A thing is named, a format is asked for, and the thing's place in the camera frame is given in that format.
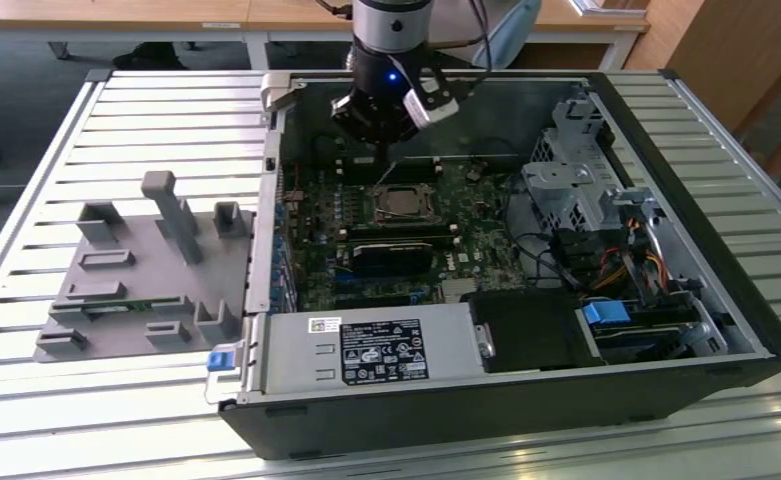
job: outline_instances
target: power supply label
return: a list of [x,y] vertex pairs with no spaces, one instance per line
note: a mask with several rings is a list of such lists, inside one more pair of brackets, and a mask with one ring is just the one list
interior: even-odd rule
[[346,385],[429,378],[420,319],[344,323],[340,327],[342,380]]

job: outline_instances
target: aluminum table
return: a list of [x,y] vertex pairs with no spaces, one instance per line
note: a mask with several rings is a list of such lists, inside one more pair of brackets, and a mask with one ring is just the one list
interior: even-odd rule
[[[153,213],[141,178],[169,169],[196,212],[256,205],[261,75],[117,72],[82,88],[0,233],[0,478],[780,477],[781,375],[661,421],[269,462],[205,401],[205,353],[32,362],[85,201]],[[611,79],[781,316],[779,188],[679,80]]]

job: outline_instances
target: floor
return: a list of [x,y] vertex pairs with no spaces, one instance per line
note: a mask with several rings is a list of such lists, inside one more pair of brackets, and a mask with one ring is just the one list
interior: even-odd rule
[[[73,99],[93,68],[109,68],[110,59],[132,43],[74,43],[73,58],[56,60],[46,44],[0,43],[0,185],[25,186]],[[240,43],[201,43],[200,50],[180,50],[184,64],[197,70],[248,69]],[[272,46],[276,68],[330,68],[341,65],[346,47]],[[781,141],[781,100],[749,136],[751,148],[772,152]],[[0,229],[21,188],[0,189]]]

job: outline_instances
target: blue latch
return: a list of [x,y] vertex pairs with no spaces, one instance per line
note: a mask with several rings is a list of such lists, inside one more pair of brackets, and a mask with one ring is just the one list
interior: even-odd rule
[[625,323],[631,321],[625,304],[619,300],[592,302],[583,307],[589,325],[596,323]]
[[206,359],[206,370],[210,372],[236,370],[236,352],[210,352]]

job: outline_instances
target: desk leg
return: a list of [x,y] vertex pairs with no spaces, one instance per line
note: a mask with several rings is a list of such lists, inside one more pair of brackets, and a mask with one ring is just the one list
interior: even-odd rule
[[269,52],[266,51],[269,34],[266,32],[245,32],[248,57],[252,61],[252,70],[269,70]]
[[58,60],[68,60],[70,58],[68,42],[49,42],[49,48],[53,49],[53,54]]
[[640,34],[636,32],[619,33],[616,42],[611,44],[601,60],[601,70],[621,70],[624,68],[639,36]]

